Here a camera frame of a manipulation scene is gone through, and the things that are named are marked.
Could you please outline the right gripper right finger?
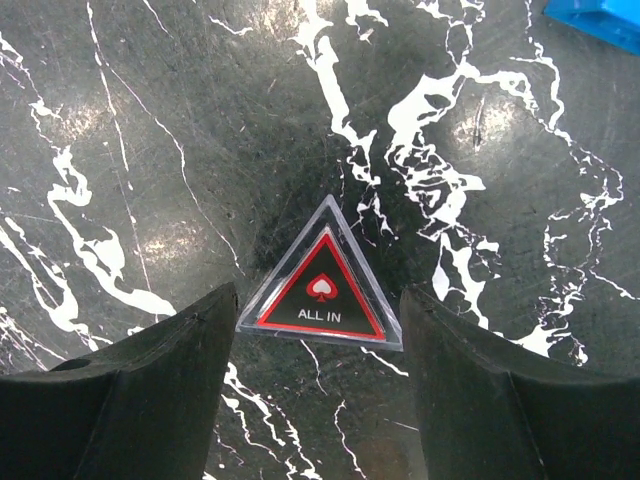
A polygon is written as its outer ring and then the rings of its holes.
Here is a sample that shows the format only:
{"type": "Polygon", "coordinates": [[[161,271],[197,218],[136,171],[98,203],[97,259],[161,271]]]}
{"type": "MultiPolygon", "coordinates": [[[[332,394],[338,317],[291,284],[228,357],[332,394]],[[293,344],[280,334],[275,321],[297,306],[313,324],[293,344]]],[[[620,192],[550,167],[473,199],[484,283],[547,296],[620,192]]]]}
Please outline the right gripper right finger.
{"type": "Polygon", "coordinates": [[[635,479],[639,381],[526,350],[402,293],[404,353],[431,479],[635,479]]]}

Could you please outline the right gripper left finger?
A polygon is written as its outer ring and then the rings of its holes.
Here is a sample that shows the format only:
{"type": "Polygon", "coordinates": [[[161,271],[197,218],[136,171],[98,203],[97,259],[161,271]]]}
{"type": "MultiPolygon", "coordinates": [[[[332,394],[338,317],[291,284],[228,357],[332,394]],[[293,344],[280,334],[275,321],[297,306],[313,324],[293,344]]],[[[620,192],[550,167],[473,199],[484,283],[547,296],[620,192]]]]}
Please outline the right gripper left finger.
{"type": "Polygon", "coordinates": [[[226,283],[49,371],[1,379],[5,479],[199,479],[234,338],[226,283]]]}

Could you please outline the triangular all-in button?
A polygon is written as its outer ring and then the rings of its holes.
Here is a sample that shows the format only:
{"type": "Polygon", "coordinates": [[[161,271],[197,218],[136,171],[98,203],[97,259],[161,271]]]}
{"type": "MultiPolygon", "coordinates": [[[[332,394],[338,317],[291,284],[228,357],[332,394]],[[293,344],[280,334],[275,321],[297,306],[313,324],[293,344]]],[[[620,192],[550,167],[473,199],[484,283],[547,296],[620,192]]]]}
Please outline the triangular all-in button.
{"type": "Polygon", "coordinates": [[[248,301],[236,330],[403,350],[396,314],[331,194],[248,301]]]}

